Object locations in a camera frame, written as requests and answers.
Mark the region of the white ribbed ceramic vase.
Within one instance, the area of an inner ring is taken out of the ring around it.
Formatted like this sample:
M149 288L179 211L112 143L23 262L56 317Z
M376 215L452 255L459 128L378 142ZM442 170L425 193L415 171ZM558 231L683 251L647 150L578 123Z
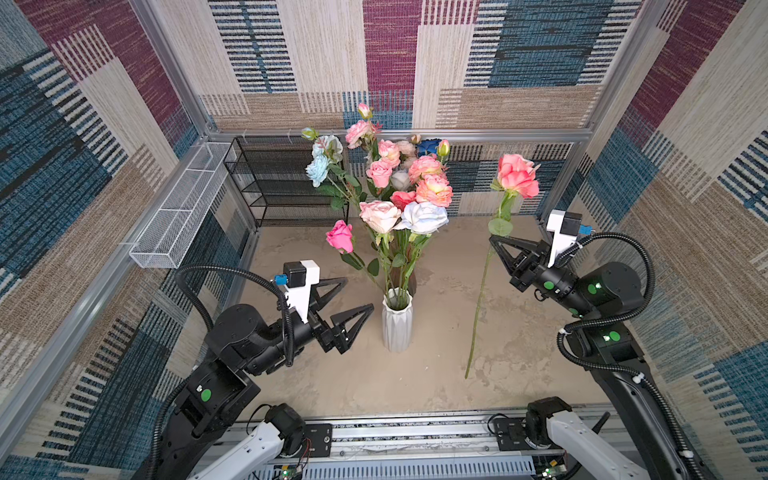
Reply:
M382 331L385 347L395 353L404 352L411 342L413 297L406 290L390 289L383 300Z

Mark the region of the coral pink rose stem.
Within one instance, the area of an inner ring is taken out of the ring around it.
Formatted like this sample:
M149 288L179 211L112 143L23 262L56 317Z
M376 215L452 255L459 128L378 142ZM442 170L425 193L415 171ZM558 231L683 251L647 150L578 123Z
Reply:
M516 201L518 199L534 198L540 192L539 182L536 178L538 168L539 166L533 161L528 160L519 154L505 154L500 157L496 177L491 183L491 189L496 192L502 192L503 197L501 198L495 214L488 223L488 230L491 235L509 236L511 234L514 228L511 220L512 209ZM487 276L492 253L493 248L489 246L485 256L474 311L470 350L464 372L465 379L469 378L475 356L477 330L484 305Z

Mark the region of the magenta rose stem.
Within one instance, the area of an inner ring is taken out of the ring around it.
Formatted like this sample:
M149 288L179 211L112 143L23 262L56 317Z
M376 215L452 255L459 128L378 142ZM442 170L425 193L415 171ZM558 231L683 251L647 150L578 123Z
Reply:
M343 220L338 220L334 227L326 233L326 241L339 252L343 262L355 270L364 272L377 286L384 298L390 298L392 280L390 277L393 267L392 247L390 243L393 237L391 233L375 232L373 246L376 256L366 262L355 250L356 237L353 235L353 226Z

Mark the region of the white rose leafy stem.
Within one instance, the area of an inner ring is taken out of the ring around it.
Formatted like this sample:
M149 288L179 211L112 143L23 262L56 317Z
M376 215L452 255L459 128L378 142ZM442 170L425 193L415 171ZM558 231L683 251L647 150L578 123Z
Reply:
M405 207L399 223L395 226L398 231L398 254L403 260L399 267L399 307L406 306L410 277L416 262L422 256L431 236L448 222L446 208L431 202L412 202Z

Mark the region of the pink rose tall stem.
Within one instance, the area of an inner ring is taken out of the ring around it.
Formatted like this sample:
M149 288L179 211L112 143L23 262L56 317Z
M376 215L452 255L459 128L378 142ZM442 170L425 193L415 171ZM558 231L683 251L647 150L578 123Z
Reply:
M391 269L395 259L394 227L401 217L401 210L390 201L375 200L360 202L360 218L371 232L373 243L377 249L380 269L383 272L385 298L389 299L389 290L393 288Z

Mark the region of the pink yellow peony spray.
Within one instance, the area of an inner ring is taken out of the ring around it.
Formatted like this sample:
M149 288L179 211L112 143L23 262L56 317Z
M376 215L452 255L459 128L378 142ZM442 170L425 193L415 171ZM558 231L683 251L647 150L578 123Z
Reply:
M427 202L442 208L448 208L452 203L453 188L446 173L450 149L447 140L439 140L434 150L428 150L408 168L409 181L415 188L418 203Z

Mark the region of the white blue rose spray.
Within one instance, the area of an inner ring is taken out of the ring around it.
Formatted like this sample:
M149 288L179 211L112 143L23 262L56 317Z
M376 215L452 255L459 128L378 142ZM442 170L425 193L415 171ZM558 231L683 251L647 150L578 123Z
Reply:
M304 128L301 136L312 143L312 160L305 173L316 192L330 198L332 209L357 208L364 197L363 189L357 177L344 166L341 140L335 135L321 135L312 127Z

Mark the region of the white single rose stem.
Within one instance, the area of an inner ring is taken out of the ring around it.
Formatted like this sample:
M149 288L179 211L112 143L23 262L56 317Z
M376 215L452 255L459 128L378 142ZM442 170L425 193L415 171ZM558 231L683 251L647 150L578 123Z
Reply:
M411 180L407 170L398 170L390 176L391 186L396 191L407 191L410 188Z

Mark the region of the blue rose stem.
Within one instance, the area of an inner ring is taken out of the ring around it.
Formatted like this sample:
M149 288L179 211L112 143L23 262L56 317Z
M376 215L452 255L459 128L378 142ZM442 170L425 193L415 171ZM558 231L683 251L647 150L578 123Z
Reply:
M424 139L416 145L417 156L433 156L439 157L439 148L442 143L442 139Z

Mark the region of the pink ribbed glass vase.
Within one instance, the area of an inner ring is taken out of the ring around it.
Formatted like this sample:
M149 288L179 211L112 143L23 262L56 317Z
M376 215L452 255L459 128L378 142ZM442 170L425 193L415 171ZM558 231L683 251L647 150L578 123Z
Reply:
M390 269L390 281L394 288L399 288L401 285L401 275L400 275L401 270L402 270L401 267L397 267L397 268L392 267ZM412 297L416 295L416 291L417 291L416 270L413 270L410 276L408 277L407 289L408 289L408 293Z

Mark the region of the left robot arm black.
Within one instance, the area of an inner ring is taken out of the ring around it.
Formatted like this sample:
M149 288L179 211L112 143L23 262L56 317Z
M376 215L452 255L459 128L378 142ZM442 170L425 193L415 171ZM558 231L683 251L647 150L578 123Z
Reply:
M187 282L196 271L229 273L261 286L275 296L279 319L268 324L248 304L236 304L211 317ZM149 453L133 475L136 479L187 478L259 394L254 377L292 366L311 341L326 352L347 352L375 311L368 303L324 320L321 310L347 280L320 278L317 264L309 260L285 263L282 274L271 280L235 267L188 265L176 271L175 283L202 315L208 351L164 400Z

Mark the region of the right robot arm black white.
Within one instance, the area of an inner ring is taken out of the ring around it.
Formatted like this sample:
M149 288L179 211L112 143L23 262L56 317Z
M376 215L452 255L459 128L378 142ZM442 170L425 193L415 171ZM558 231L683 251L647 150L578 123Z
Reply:
M625 263L609 262L584 276L576 275L570 261L597 240L632 247L645 274L638 275ZM622 233L592 233L575 240L549 264L553 247L545 241L493 235L489 243L515 288L535 287L542 299L551 299L571 313L573 322L557 333L558 351L591 374L611 401L643 463L631 462L582 425L571 407L555 397L529 404L528 442L538 448L562 448L598 479L713 478L655 384L642 349L626 326L650 305L654 295L655 269L644 246Z

